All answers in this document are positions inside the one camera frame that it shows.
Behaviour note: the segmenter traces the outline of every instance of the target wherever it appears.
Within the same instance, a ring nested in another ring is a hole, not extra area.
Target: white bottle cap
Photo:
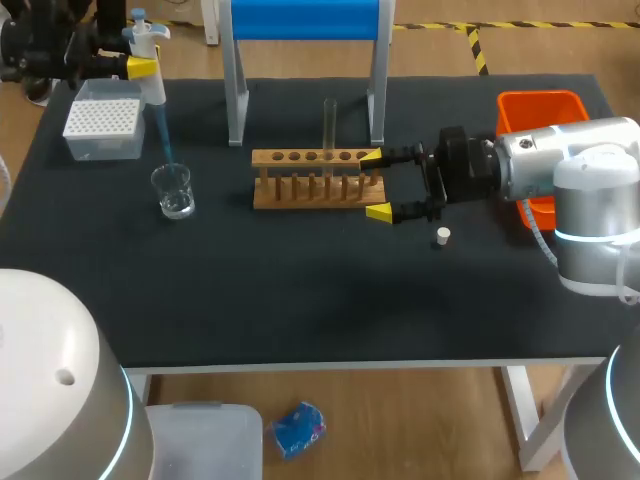
[[[440,227],[437,231],[438,245],[446,245],[450,236],[451,230],[449,230],[447,227]]]

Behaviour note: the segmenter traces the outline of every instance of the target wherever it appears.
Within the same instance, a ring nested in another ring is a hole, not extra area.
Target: blue plastic bag
[[[324,435],[327,426],[320,410],[302,402],[286,417],[272,422],[276,445],[285,460],[302,453]]]

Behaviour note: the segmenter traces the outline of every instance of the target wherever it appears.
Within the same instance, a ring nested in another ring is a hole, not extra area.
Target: cable
[[[547,256],[549,261],[553,264],[554,267],[558,268],[558,259],[553,254],[547,242],[542,238],[542,234],[540,233],[540,229],[538,228],[538,224],[536,223],[536,219],[531,213],[531,207],[529,206],[529,200],[523,200],[522,206],[524,208],[524,213],[527,215],[527,220],[529,221],[529,225],[531,225],[531,231],[533,232],[533,236],[535,237],[538,245],[542,252]]]
[[[4,194],[0,199],[0,208],[4,208],[4,206],[9,201],[9,197],[11,196],[11,175],[9,174],[7,165],[2,159],[2,155],[0,155],[0,180],[4,184]]]

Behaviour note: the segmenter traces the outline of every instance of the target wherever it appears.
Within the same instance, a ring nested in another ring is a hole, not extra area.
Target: wooden test tube rack
[[[301,171],[329,167],[360,169],[360,158],[371,149],[335,149],[326,160],[322,150],[254,150],[251,165],[260,172],[255,180],[253,207],[256,209],[363,208],[385,203],[384,180],[377,169],[370,176]],[[283,177],[280,169],[299,169]]]

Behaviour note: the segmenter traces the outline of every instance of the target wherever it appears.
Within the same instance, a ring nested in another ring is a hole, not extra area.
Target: plastic storage box
[[[535,128],[583,122],[589,115],[580,97],[568,90],[503,92],[498,96],[496,135]],[[522,222],[529,228],[522,202],[517,202]],[[553,197],[529,200],[531,213],[540,230],[555,230],[556,210]]]
[[[63,137],[76,160],[140,158],[144,140],[140,87],[125,80],[87,80],[71,104]]]
[[[253,408],[196,403],[146,411],[151,480],[262,480],[262,417]]]

